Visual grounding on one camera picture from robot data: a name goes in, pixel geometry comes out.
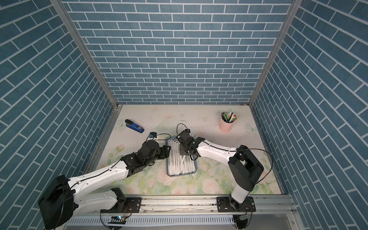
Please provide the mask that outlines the straw being gripped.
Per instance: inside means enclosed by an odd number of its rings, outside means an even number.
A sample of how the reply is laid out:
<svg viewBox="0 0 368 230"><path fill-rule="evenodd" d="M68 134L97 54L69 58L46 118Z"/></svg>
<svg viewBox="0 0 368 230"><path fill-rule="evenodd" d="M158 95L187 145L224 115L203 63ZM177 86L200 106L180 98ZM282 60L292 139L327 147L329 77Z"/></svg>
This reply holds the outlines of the straw being gripped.
<svg viewBox="0 0 368 230"><path fill-rule="evenodd" d="M176 160L176 170L175 170L175 175L178 175L178 171L177 171L177 141L175 141L175 147L176 147L176 151L175 151L175 160Z"/></svg>

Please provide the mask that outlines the straw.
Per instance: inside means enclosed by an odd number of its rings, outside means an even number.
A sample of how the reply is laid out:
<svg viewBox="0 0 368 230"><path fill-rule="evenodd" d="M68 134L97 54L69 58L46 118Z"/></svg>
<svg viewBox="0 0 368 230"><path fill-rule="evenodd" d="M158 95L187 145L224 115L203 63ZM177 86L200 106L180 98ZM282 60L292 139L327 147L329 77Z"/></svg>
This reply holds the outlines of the straw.
<svg viewBox="0 0 368 230"><path fill-rule="evenodd" d="M172 157L169 157L167 160L167 169L168 169L168 175L172 176L173 175L173 163L172 163Z"/></svg>
<svg viewBox="0 0 368 230"><path fill-rule="evenodd" d="M176 160L175 160L175 151L176 151L176 147L175 147L175 141L171 141L171 169L170 169L170 173L171 175L175 175L175 170L176 170Z"/></svg>
<svg viewBox="0 0 368 230"><path fill-rule="evenodd" d="M189 161L186 161L186 173L190 173L190 172L188 171L188 170L189 170L188 162L189 162Z"/></svg>
<svg viewBox="0 0 368 230"><path fill-rule="evenodd" d="M178 171L178 175L181 174L182 172L182 156L180 154L180 143L179 141L176 142L177 143L177 171Z"/></svg>
<svg viewBox="0 0 368 230"><path fill-rule="evenodd" d="M196 171L196 167L195 167L195 162L194 161L192 161L192 160L189 160L189 162L188 162L188 167L189 167L189 172L190 173L193 173L193 172L195 172Z"/></svg>
<svg viewBox="0 0 368 230"><path fill-rule="evenodd" d="M181 164L180 164L181 174L186 173L186 156L182 156Z"/></svg>

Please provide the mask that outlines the blue storage tray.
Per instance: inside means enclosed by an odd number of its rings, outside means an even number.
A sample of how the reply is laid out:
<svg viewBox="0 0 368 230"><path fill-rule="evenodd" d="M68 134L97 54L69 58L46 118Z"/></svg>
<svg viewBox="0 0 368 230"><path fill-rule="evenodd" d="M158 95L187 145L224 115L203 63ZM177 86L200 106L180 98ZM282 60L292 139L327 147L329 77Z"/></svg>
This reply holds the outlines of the blue storage tray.
<svg viewBox="0 0 368 230"><path fill-rule="evenodd" d="M166 159L166 173L169 177L183 176L197 172L197 163L185 152L178 140L170 139L167 145L171 148Z"/></svg>

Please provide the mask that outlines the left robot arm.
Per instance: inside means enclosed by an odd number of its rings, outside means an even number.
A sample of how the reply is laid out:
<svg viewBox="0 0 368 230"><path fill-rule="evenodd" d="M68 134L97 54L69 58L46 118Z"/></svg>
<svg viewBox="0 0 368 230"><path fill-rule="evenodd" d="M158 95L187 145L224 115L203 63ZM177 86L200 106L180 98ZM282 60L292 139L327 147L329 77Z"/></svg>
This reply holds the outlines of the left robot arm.
<svg viewBox="0 0 368 230"><path fill-rule="evenodd" d="M138 152L121 157L117 162L102 169L71 178L60 175L54 178L39 198L38 205L46 230L54 230L66 223L73 215L105 209L120 211L125 206L124 194L113 188L113 195L89 194L114 181L133 176L156 160L169 157L171 147L159 146L148 140Z"/></svg>

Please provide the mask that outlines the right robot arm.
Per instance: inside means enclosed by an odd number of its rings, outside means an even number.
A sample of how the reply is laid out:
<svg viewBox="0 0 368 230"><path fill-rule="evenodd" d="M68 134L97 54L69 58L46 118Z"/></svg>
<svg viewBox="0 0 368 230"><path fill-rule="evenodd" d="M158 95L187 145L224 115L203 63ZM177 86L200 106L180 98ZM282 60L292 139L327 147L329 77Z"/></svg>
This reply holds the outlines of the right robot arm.
<svg viewBox="0 0 368 230"><path fill-rule="evenodd" d="M207 141L204 138L193 138L186 131L182 131L176 139L189 156L211 158L229 166L236 186L231 193L231 199L238 204L245 201L253 191L264 167L252 151L241 145L238 148L225 147Z"/></svg>

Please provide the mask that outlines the blue stapler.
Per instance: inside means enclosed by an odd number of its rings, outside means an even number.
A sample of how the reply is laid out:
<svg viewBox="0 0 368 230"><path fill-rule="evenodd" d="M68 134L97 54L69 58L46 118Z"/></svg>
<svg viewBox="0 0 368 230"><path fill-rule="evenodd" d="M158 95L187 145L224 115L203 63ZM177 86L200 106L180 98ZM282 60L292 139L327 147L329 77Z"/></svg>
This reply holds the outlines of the blue stapler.
<svg viewBox="0 0 368 230"><path fill-rule="evenodd" d="M137 131L139 133L143 133L144 132L144 128L137 125L136 123L134 123L133 121L129 120L129 119L126 119L125 120L125 123L126 123L126 127L134 130L134 131Z"/></svg>

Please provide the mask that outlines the pink pen cup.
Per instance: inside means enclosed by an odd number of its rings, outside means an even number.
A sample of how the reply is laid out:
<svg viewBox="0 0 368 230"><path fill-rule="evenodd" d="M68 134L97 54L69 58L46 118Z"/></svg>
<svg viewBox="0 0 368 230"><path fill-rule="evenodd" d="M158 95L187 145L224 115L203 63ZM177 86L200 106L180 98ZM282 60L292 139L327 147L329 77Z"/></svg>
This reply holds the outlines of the pink pen cup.
<svg viewBox="0 0 368 230"><path fill-rule="evenodd" d="M220 119L220 123L219 123L219 130L221 132L224 133L229 133L231 132L232 128L233 128L234 123L228 123L225 122L222 118Z"/></svg>

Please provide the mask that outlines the pens in cup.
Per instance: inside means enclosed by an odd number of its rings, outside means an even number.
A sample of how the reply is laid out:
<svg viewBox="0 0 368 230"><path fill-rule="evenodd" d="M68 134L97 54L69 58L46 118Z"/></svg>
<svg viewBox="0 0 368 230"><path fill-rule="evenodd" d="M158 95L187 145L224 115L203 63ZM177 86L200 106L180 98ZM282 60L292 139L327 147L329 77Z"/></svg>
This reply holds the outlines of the pens in cup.
<svg viewBox="0 0 368 230"><path fill-rule="evenodd" d="M221 120L225 123L231 124L233 122L235 122L238 119L237 115L235 115L235 113L230 112L223 112L221 113Z"/></svg>

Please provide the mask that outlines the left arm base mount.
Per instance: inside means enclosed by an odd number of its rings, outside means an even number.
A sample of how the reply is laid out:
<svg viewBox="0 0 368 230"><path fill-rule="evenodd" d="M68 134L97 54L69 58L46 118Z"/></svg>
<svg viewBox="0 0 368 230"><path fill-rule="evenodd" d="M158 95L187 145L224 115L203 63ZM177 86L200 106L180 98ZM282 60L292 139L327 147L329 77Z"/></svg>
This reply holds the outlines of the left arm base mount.
<svg viewBox="0 0 368 230"><path fill-rule="evenodd" d="M111 209L102 209L101 213L139 213L141 197L128 197L125 201L119 200Z"/></svg>

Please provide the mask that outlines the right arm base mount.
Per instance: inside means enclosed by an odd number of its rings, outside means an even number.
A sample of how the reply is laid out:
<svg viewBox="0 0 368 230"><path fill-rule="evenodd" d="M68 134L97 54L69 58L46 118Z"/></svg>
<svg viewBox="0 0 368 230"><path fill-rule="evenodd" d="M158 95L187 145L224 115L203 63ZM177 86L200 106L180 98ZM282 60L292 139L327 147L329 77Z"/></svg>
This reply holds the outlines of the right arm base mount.
<svg viewBox="0 0 368 230"><path fill-rule="evenodd" d="M248 196L242 203L238 203L231 196L216 198L218 212L256 212L253 197Z"/></svg>

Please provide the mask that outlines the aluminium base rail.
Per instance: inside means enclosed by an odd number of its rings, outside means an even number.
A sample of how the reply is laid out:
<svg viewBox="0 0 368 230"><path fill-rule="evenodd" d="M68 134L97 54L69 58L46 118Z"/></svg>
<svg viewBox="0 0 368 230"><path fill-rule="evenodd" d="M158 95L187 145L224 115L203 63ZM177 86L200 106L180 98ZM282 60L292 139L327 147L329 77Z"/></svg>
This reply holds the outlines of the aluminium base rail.
<svg viewBox="0 0 368 230"><path fill-rule="evenodd" d="M159 196L143 195L141 197L139 213L219 213L214 195L199 196ZM256 212L227 212L236 215L242 214L289 214L296 212L296 207L287 195L253 195ZM59 211L65 219L90 212L99 212L102 209L111 209L119 200L125 201L124 195L116 195L113 191L101 194L86 195L73 201L67 198L58 203L54 211Z"/></svg>

